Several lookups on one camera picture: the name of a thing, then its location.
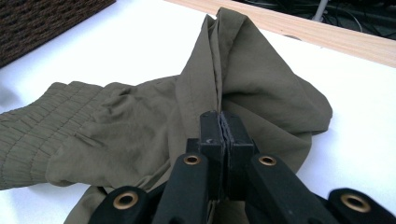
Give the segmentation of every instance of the olive green garment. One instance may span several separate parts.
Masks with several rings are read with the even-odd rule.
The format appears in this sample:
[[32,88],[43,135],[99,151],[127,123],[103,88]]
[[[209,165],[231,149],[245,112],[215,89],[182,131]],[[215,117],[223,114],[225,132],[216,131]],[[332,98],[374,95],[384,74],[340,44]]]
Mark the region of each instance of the olive green garment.
[[[89,220],[106,196],[97,187],[107,192],[125,185],[150,190],[166,181],[177,156],[185,151],[187,138],[199,137],[199,116],[208,110],[239,115],[260,151],[276,154],[293,171],[303,163],[312,134],[326,131],[332,117],[326,98],[292,73],[251,20],[225,8],[216,20],[206,16],[180,76],[138,86],[113,83],[97,90],[108,91],[95,94],[101,95],[96,97],[101,104],[90,109],[82,105],[74,112],[84,111],[89,117],[73,127],[73,133],[65,133],[53,145],[55,150],[40,157],[39,164],[47,164],[47,169],[35,172],[35,180],[58,186],[92,185],[66,223]],[[32,114],[28,107],[23,111]],[[14,122],[7,119],[6,128]],[[25,180],[11,178],[16,174],[10,171],[15,168],[12,160],[24,157],[22,147],[12,152],[20,155],[0,155],[1,164],[7,164],[1,167],[7,183],[0,188],[38,182],[31,180],[32,175]],[[31,174],[34,169],[33,163],[20,173]],[[214,223],[247,223],[243,204],[219,204]]]
[[50,157],[111,92],[80,82],[54,83],[32,104],[0,115],[0,189],[48,182]]

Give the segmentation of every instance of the metal grommet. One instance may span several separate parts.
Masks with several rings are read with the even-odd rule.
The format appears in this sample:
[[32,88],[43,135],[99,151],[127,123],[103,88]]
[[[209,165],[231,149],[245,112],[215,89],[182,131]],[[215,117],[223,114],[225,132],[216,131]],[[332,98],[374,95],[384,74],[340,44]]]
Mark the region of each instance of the metal grommet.
[[269,156],[262,156],[259,158],[259,162],[263,165],[273,166],[276,164],[276,159]]
[[134,191],[127,191],[114,199],[113,206],[119,210],[128,209],[139,201],[139,196]]
[[362,197],[354,194],[343,194],[341,196],[341,202],[348,208],[361,213],[367,213],[371,210],[370,204],[366,202]]
[[197,156],[188,156],[184,158],[184,162],[188,165],[196,165],[201,162],[201,158]]

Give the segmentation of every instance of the white table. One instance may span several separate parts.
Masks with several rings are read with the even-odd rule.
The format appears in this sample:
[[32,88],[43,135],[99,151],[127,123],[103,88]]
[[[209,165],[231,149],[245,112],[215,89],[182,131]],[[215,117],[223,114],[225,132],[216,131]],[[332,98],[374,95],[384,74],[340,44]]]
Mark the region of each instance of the white table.
[[[177,75],[204,16],[161,0],[119,0],[0,69],[0,113],[28,105],[56,81],[136,85]],[[396,69],[262,33],[333,108],[329,131],[314,137],[297,176],[322,197],[353,188],[396,214]],[[63,223],[87,187],[41,184],[0,191],[0,218],[10,224]]]

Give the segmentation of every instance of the wicker basket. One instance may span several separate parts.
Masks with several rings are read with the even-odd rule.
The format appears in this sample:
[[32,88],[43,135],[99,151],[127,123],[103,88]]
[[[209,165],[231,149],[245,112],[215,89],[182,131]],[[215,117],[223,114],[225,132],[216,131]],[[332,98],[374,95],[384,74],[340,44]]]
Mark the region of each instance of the wicker basket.
[[116,0],[1,0],[0,67],[88,19]]

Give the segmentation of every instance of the wooden edge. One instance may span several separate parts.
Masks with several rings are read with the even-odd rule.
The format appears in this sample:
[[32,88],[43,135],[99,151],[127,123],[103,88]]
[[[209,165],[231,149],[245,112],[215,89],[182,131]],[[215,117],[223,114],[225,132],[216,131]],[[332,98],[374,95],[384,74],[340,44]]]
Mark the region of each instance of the wooden edge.
[[257,27],[304,42],[396,67],[396,41],[310,21],[231,0],[165,0],[216,15],[220,7],[245,14]]

